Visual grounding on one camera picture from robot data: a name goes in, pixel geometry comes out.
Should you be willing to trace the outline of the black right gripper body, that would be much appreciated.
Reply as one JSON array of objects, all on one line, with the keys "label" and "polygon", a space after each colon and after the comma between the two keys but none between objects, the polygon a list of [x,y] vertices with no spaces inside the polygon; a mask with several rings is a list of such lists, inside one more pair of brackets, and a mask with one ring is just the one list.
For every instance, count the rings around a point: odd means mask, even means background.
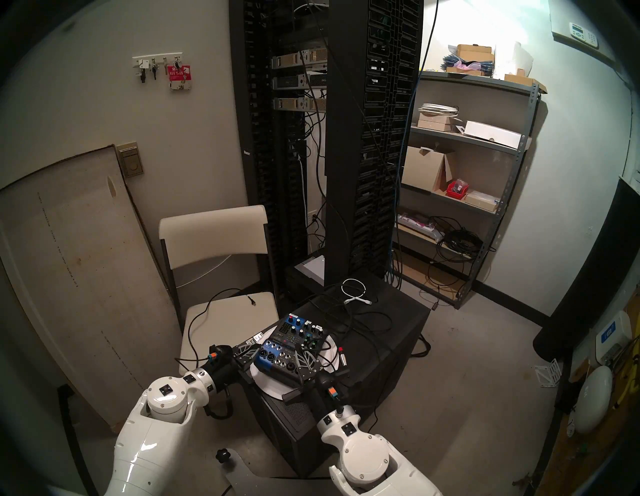
[{"label": "black right gripper body", "polygon": [[343,405],[338,384],[339,379],[349,373],[349,368],[342,368],[335,372],[319,370],[312,376],[302,377],[299,387],[283,395],[283,403],[303,403],[311,412],[331,412]]}]

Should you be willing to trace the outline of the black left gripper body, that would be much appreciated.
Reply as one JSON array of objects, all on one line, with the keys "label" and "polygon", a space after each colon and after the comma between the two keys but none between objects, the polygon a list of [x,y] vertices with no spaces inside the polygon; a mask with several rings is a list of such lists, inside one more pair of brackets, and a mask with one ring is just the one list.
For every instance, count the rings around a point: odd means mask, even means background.
[{"label": "black left gripper body", "polygon": [[215,389],[226,389],[235,383],[252,384],[249,369],[240,370],[238,354],[233,354],[230,345],[210,345],[207,359],[207,374]]}]

